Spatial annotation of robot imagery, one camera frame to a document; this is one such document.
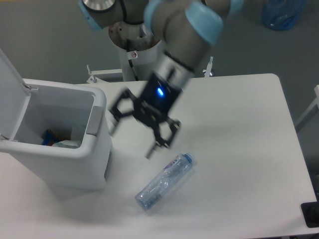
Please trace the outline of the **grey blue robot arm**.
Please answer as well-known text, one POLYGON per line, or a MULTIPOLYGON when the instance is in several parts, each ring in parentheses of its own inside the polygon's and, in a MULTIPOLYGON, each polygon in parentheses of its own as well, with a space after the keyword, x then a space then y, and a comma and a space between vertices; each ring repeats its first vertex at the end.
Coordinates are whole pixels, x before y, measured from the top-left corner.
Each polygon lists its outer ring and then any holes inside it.
POLYGON ((151 128, 156 148, 169 148, 180 128, 169 111, 193 76, 207 50, 223 29, 223 18, 239 11, 241 0, 80 0, 78 5, 92 29, 123 23, 125 48, 149 34, 165 46, 138 96, 123 89, 110 107, 115 122, 126 117, 151 128))

